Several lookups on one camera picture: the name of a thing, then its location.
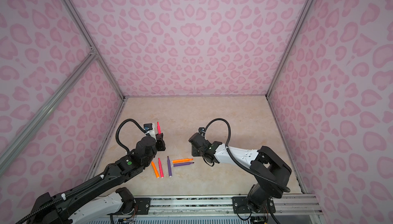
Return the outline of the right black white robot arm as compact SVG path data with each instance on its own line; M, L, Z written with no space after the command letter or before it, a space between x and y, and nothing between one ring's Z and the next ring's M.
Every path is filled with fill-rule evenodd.
M292 169L268 146L258 150L241 149L230 146L230 138L227 138L226 143L211 143L200 133L192 135L188 142L198 156L211 166L232 164L255 177L257 183L246 197L246 206L252 212L269 210L271 198L282 198L284 193L291 191L288 182Z

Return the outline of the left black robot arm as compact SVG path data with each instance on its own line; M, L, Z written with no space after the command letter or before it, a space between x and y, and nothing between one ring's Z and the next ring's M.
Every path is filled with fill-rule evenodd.
M104 192L126 183L147 168L157 152L165 150L163 134L145 136L137 142L136 148L108 164L98 176L62 193L51 196L41 195L31 212L18 224L72 224L71 219L78 210L86 207Z

